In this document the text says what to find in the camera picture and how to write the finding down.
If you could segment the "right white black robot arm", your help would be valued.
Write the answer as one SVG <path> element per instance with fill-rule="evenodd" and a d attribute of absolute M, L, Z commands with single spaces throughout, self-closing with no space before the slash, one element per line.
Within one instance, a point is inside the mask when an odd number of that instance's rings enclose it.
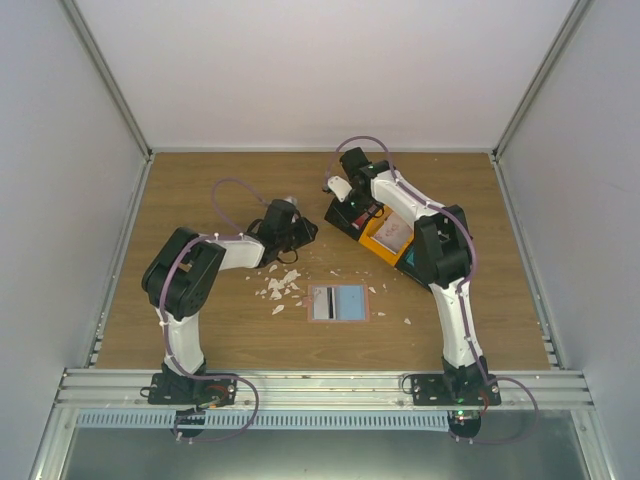
<path fill-rule="evenodd" d="M 431 292 L 443 334 L 444 396 L 464 405 L 487 380 L 470 302 L 476 252 L 464 210 L 445 206 L 406 181 L 387 160 L 353 148 L 327 178 L 333 200 L 325 219 Z"/>

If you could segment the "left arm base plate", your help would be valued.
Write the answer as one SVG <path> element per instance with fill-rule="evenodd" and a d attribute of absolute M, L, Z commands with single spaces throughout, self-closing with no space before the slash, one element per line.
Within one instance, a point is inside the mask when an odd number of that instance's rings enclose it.
<path fill-rule="evenodd" d="M 154 374 L 140 395 L 151 405 L 209 408 L 232 405 L 236 387 L 234 379 L 194 380 L 168 370 Z"/>

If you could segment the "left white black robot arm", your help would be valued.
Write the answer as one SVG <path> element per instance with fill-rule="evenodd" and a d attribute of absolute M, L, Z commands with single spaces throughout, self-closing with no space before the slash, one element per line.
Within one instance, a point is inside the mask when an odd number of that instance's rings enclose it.
<path fill-rule="evenodd" d="M 216 383 L 233 383 L 224 374 L 209 379 L 199 339 L 199 312 L 218 273 L 258 269 L 279 262 L 312 243 L 318 227 L 302 216 L 294 200 L 271 201 L 261 219 L 235 235 L 205 235 L 180 227 L 145 271 L 141 286 L 159 317 L 165 356 L 161 373 L 152 380 L 149 395 L 198 402 Z"/>

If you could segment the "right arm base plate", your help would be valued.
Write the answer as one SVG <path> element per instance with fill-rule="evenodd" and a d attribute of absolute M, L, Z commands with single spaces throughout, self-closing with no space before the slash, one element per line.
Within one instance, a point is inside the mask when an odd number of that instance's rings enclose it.
<path fill-rule="evenodd" d="M 400 380 L 400 388 L 415 406 L 484 407 L 502 404 L 481 377 L 461 379 L 451 373 L 412 373 Z"/>

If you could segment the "white card red blotches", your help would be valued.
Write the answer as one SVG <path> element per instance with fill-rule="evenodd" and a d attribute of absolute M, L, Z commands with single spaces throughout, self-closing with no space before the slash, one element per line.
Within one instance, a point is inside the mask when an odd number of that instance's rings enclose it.
<path fill-rule="evenodd" d="M 336 319 L 336 293 L 331 286 L 312 288 L 311 318 L 315 321 L 332 321 Z"/>

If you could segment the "pink clear card holder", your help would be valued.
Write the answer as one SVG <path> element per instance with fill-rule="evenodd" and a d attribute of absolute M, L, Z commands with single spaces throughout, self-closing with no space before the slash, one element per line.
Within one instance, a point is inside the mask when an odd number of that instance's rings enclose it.
<path fill-rule="evenodd" d="M 315 321 L 311 318 L 312 288 L 316 286 L 331 286 L 336 293 L 336 319 L 332 321 Z M 308 295 L 302 300 L 302 306 L 307 310 L 308 320 L 325 323 L 361 323 L 370 317 L 368 289 L 362 284 L 327 284 L 312 285 Z"/>

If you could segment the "white red card orange bin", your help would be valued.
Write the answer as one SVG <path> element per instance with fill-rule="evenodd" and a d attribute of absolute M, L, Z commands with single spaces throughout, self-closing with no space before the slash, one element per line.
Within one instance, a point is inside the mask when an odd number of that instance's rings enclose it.
<path fill-rule="evenodd" d="M 412 228 L 396 213 L 391 213 L 373 235 L 373 239 L 390 252 L 399 253 L 409 241 Z"/>

